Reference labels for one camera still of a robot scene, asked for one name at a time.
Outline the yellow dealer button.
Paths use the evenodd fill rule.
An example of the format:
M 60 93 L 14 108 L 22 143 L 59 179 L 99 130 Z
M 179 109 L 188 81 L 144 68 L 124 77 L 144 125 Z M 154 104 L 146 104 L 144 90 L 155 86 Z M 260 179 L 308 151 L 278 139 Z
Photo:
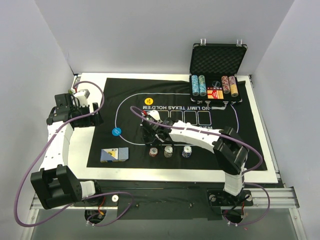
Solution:
M 154 103 L 154 100 L 151 97 L 147 97 L 144 100 L 144 104 L 147 105 L 147 106 L 151 106 L 153 103 Z

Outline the red white chip stack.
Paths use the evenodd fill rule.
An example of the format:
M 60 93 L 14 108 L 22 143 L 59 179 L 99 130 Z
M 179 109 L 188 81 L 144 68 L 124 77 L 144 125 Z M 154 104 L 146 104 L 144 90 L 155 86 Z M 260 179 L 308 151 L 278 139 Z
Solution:
M 155 157 L 155 156 L 157 156 L 157 154 L 158 154 L 158 148 L 157 147 L 151 147 L 149 149 L 149 155 L 151 157 Z

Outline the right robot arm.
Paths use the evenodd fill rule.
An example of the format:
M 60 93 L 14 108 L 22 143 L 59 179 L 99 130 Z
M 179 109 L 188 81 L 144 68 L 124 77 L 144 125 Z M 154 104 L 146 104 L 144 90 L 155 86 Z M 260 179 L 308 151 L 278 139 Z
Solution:
M 225 174 L 224 201 L 234 205 L 241 199 L 249 149 L 240 144 L 241 139 L 233 128 L 202 128 L 169 117 L 161 120 L 156 110 L 143 111 L 141 116 L 140 127 L 147 145 L 184 143 L 213 153 Z

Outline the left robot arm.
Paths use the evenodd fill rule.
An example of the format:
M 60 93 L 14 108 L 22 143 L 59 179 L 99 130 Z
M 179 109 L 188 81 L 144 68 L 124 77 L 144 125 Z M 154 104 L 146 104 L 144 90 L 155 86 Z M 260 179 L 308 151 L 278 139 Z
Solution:
M 89 90 L 83 89 L 54 97 L 56 105 L 46 120 L 50 145 L 39 170 L 30 176 L 35 193 L 46 210 L 78 203 L 83 199 L 97 206 L 103 200 L 103 193 L 96 181 L 80 181 L 68 167 L 74 129 L 96 127 L 103 123 L 99 112 L 90 114 L 89 96 Z

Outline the blue white chip stack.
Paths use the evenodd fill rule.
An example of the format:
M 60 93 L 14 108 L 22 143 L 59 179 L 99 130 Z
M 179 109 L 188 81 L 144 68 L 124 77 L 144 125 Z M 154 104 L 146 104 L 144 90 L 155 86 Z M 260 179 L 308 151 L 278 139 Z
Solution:
M 189 158 L 191 154 L 192 154 L 192 147 L 189 145 L 184 146 L 181 155 L 184 158 Z

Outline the grey white chip stack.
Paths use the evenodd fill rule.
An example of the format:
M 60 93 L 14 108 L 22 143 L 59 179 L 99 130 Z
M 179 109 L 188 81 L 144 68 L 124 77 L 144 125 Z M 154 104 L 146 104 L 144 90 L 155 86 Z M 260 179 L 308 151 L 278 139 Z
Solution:
M 170 145 L 165 146 L 164 148 L 164 156 L 166 158 L 170 158 L 173 155 L 173 147 Z

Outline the blue round button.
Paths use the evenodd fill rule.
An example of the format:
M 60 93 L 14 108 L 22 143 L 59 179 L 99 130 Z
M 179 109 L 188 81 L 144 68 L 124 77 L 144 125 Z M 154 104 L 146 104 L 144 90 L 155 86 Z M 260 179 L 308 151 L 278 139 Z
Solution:
M 119 127 L 115 127 L 112 129 L 111 133 L 113 136 L 118 137 L 122 134 L 122 130 Z

